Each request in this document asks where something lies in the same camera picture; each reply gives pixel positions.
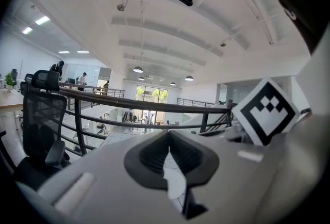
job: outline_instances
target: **large window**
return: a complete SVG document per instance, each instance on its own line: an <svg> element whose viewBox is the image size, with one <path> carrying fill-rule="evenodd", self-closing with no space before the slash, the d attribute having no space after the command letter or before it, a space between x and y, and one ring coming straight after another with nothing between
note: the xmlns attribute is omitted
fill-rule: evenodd
<svg viewBox="0 0 330 224"><path fill-rule="evenodd" d="M167 90L149 86L137 86L135 100L165 104L167 100ZM152 124L161 123L164 120L164 112L159 111L136 109L135 115L139 120L143 120L145 116L147 116Z"/></svg>

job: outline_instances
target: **chair seat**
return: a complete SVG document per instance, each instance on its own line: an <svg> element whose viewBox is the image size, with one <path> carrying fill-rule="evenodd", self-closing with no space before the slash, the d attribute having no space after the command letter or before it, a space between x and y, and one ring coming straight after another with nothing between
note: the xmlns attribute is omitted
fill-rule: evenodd
<svg viewBox="0 0 330 224"><path fill-rule="evenodd" d="M37 190L48 178L61 169L47 166L45 163L25 157L17 166L13 177L15 181L21 182L34 190Z"/></svg>

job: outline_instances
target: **ceiling light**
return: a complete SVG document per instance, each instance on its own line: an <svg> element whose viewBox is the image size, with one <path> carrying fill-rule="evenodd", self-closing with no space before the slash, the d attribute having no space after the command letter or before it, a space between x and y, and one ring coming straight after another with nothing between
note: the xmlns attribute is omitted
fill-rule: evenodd
<svg viewBox="0 0 330 224"><path fill-rule="evenodd" d="M137 72L137 73L143 73L143 70L140 66L136 66L134 69L133 69L134 72Z"/></svg>
<svg viewBox="0 0 330 224"><path fill-rule="evenodd" d="M194 81L194 78L192 78L191 75L188 75L186 78L185 78L186 81Z"/></svg>
<svg viewBox="0 0 330 224"><path fill-rule="evenodd" d="M38 25L41 25L42 23L45 23L45 22L48 21L48 20L49 20L49 18L46 17L46 16L44 16L44 17L42 17L41 19L37 20L36 23L37 23Z"/></svg>
<svg viewBox="0 0 330 224"><path fill-rule="evenodd" d="M22 32L24 34L28 34L30 31L32 31L32 29L30 27L27 27L25 30L23 30Z"/></svg>

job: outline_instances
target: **wooden table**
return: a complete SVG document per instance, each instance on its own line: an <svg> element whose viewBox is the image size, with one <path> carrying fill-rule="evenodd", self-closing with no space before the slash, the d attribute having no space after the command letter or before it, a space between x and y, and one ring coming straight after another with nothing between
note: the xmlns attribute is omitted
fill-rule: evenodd
<svg viewBox="0 0 330 224"><path fill-rule="evenodd" d="M23 98L16 90L0 89L0 114L22 110Z"/></svg>

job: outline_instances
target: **gray surface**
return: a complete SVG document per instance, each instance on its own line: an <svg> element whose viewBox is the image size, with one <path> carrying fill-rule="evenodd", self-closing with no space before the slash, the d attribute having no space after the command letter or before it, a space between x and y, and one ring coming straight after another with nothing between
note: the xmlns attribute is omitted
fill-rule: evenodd
<svg viewBox="0 0 330 224"><path fill-rule="evenodd" d="M192 190L209 211L190 223L270 223L295 208L322 175L330 150L328 117L311 117L287 135L276 135L267 146L227 142L186 133L214 150L220 159L208 184ZM165 191L146 189L126 173L123 159L134 145L156 135L106 145L84 156L48 180L39 194L53 203L84 172L96 177L71 214L81 223L183 223ZM238 151L262 154L261 162Z"/></svg>

